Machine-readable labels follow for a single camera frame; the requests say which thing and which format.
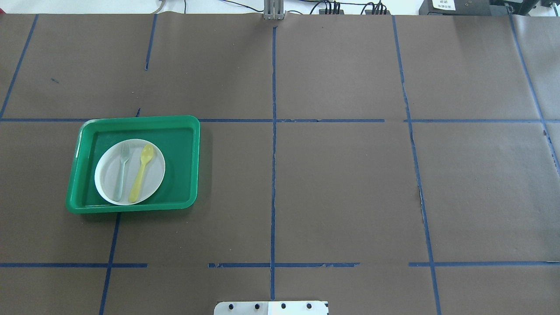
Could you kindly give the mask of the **pale green plastic fork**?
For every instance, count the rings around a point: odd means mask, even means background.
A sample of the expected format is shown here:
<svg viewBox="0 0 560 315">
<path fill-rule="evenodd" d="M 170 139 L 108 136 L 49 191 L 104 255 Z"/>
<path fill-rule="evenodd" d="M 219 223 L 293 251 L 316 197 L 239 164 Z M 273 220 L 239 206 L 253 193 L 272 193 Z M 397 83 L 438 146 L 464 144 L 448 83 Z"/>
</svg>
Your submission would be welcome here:
<svg viewBox="0 0 560 315">
<path fill-rule="evenodd" d="M 123 141 L 121 145 L 121 152 L 119 157 L 119 172 L 117 176 L 115 191 L 114 191 L 114 201 L 120 201 L 123 195 L 126 164 L 130 159 L 130 145 L 128 142 Z"/>
</svg>

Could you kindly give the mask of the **aluminium frame post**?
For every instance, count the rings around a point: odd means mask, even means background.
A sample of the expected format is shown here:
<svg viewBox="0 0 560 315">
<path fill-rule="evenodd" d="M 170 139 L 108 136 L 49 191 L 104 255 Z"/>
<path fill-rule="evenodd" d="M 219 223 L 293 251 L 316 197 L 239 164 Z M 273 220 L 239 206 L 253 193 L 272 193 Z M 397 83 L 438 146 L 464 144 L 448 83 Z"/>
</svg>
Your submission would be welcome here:
<svg viewBox="0 0 560 315">
<path fill-rule="evenodd" d="M 264 20 L 284 20 L 286 15 L 284 0 L 264 0 L 262 14 Z"/>
</svg>

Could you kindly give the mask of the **black computer box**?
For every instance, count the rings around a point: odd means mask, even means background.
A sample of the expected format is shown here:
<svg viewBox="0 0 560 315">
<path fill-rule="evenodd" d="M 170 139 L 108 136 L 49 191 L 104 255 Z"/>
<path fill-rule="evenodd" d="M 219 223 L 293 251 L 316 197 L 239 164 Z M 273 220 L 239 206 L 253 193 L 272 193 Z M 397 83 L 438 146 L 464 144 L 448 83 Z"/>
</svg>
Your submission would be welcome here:
<svg viewBox="0 0 560 315">
<path fill-rule="evenodd" d="M 490 0 L 424 0 L 419 15 L 507 16 L 508 9 Z"/>
</svg>

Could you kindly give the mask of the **far black orange adapter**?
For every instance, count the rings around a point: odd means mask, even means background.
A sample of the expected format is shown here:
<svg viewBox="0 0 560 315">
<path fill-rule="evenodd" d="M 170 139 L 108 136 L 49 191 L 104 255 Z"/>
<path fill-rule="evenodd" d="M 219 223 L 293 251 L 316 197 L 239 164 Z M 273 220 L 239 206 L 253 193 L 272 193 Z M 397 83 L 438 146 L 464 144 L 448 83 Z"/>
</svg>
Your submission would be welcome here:
<svg viewBox="0 0 560 315">
<path fill-rule="evenodd" d="M 314 6 L 314 8 L 312 9 L 312 11 L 315 10 L 315 8 L 319 5 L 319 4 L 324 4 L 325 8 L 324 9 L 318 9 L 317 12 L 318 14 L 322 14 L 322 15 L 339 15 L 339 14 L 343 14 L 342 9 L 341 9 L 341 3 L 337 2 L 337 1 L 322 1 L 318 4 L 316 4 L 316 6 Z"/>
</svg>

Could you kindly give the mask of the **yellow plastic spoon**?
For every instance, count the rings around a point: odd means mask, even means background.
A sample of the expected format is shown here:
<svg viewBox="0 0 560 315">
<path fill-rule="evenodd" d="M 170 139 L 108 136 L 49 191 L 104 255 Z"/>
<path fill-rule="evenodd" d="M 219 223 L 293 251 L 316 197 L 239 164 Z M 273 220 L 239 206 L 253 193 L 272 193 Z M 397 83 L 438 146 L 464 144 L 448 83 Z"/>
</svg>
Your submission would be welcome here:
<svg viewBox="0 0 560 315">
<path fill-rule="evenodd" d="M 138 201 L 142 189 L 146 166 L 153 159 L 153 157 L 154 157 L 154 147 L 152 144 L 148 143 L 143 147 L 140 153 L 140 166 L 137 171 L 130 193 L 128 195 L 128 201 L 130 203 L 136 203 L 136 201 Z"/>
</svg>

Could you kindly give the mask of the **near black orange adapter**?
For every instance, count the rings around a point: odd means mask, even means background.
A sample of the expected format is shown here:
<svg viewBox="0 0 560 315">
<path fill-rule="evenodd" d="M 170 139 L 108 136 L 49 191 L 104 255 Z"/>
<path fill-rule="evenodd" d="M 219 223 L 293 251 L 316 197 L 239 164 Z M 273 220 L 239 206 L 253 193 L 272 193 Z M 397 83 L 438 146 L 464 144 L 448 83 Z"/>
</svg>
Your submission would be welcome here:
<svg viewBox="0 0 560 315">
<path fill-rule="evenodd" d="M 368 2 L 365 4 L 360 15 L 390 15 L 390 11 L 382 0 L 378 0 L 378 2 Z"/>
</svg>

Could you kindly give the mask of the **white round plate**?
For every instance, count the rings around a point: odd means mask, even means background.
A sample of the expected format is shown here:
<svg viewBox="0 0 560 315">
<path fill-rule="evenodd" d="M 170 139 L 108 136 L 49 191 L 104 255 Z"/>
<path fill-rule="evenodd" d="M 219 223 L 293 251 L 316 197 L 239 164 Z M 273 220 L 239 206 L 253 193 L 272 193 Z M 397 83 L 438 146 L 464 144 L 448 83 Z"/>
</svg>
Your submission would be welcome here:
<svg viewBox="0 0 560 315">
<path fill-rule="evenodd" d="M 124 141 L 129 143 L 130 159 L 126 164 L 124 189 L 121 200 L 114 201 L 114 191 L 119 172 L 119 157 L 123 141 L 110 147 L 110 149 L 106 150 L 101 156 L 95 167 L 94 183 L 99 195 L 110 204 L 131 206 L 146 201 L 158 190 L 165 176 L 166 165 L 162 151 L 152 142 L 139 138 L 132 138 Z M 140 166 L 140 153 L 146 144 L 153 145 L 154 157 L 146 166 L 138 201 L 136 201 L 136 203 L 130 203 L 128 201 L 128 195 Z"/>
</svg>

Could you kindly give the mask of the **green plastic tray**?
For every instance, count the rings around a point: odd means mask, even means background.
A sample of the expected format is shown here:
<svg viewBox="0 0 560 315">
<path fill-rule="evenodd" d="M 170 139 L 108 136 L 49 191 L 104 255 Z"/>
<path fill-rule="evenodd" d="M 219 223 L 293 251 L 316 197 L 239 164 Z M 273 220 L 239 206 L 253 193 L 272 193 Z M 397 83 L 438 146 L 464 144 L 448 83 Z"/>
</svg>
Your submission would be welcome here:
<svg viewBox="0 0 560 315">
<path fill-rule="evenodd" d="M 146 201 L 112 205 L 95 187 L 95 167 L 106 150 L 118 142 L 139 138 L 156 145 L 165 159 L 165 175 Z M 66 207 L 74 214 L 186 209 L 198 195 L 200 122 L 194 116 L 145 116 L 93 119 L 78 134 L 70 173 Z"/>
</svg>

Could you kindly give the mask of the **black orange adapter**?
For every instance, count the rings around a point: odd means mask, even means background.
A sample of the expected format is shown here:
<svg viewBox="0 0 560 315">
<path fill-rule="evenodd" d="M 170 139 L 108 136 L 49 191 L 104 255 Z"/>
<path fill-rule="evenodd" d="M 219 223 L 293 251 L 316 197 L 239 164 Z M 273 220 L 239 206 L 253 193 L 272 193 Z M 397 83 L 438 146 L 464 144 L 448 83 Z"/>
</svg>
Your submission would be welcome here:
<svg viewBox="0 0 560 315">
<path fill-rule="evenodd" d="M 390 11 L 382 0 L 378 0 L 378 2 L 368 2 L 365 4 L 360 15 L 390 15 Z"/>
<path fill-rule="evenodd" d="M 312 11 L 315 10 L 315 8 L 319 5 L 319 4 L 324 4 L 325 8 L 324 9 L 318 9 L 317 12 L 318 14 L 322 14 L 322 15 L 339 15 L 339 14 L 343 14 L 342 9 L 341 9 L 341 3 L 337 2 L 337 1 L 322 1 L 318 4 L 316 4 L 316 6 L 314 6 L 314 8 L 312 9 Z"/>
</svg>

